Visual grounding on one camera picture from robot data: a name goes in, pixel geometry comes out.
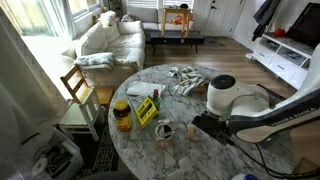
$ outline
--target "jar lid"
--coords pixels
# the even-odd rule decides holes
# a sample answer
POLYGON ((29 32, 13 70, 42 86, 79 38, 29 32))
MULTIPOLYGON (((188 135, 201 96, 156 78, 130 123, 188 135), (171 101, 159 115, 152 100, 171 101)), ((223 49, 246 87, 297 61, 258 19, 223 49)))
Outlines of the jar lid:
POLYGON ((128 106, 128 103, 124 99, 120 99, 114 104, 114 108, 120 111, 127 108, 127 106, 128 106))

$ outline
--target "round marble table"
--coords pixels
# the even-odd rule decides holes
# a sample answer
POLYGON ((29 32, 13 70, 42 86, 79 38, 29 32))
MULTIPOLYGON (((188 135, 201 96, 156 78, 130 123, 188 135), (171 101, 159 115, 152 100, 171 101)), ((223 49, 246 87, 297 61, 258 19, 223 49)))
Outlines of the round marble table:
MULTIPOLYGON (((241 151, 229 145, 222 145, 200 129, 196 129, 194 139, 187 137, 187 125, 195 116, 206 110, 206 93, 192 93, 181 96, 172 91, 178 83, 170 76, 169 68, 194 67, 207 78, 219 75, 213 69, 187 64, 168 64, 144 69, 127 79, 115 92, 108 115, 109 130, 114 146, 126 166, 139 179, 167 179, 168 175, 179 169, 178 161, 184 157, 190 160, 192 171, 180 176, 181 179, 216 179, 230 180, 239 173, 252 173, 259 179, 272 179, 263 168, 254 164, 241 151), (169 147, 160 148, 155 141, 146 140, 141 128, 132 113, 133 126, 129 131, 119 131, 112 110, 118 99, 130 100, 126 90, 134 81, 164 84, 166 88, 161 95, 162 103, 171 112, 175 123, 181 129, 173 135, 169 147)), ((254 158, 261 161, 254 144, 232 139, 254 158)), ((267 148, 262 148, 266 164, 280 172, 290 173, 293 168, 292 143, 288 133, 279 135, 276 141, 267 148)))

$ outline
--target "gray towel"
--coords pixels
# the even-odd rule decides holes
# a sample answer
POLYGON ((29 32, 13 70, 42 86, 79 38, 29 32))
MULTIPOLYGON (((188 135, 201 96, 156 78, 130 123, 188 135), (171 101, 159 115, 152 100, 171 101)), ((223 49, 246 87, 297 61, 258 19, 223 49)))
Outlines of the gray towel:
POLYGON ((179 83, 173 87, 173 91, 183 96, 187 96, 200 85, 209 82, 209 79, 203 77, 197 69, 193 67, 184 68, 182 71, 178 71, 178 68, 172 67, 170 68, 170 74, 179 81, 179 83))

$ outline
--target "glass jar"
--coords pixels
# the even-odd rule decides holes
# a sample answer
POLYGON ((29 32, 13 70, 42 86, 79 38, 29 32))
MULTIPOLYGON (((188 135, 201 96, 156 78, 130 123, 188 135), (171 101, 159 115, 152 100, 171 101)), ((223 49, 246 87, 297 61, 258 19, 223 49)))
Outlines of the glass jar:
POLYGON ((126 131, 131 128, 132 120, 130 112, 131 108, 126 100, 120 99, 114 104, 113 115, 116 119, 119 130, 126 131))

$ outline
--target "white cabinet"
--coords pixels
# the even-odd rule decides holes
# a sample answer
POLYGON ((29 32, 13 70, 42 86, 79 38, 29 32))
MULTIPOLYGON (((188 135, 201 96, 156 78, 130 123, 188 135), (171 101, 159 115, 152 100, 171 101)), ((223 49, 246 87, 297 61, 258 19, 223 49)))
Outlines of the white cabinet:
POLYGON ((313 49, 290 38, 265 33, 253 52, 253 58, 281 79, 299 89, 308 73, 313 49))

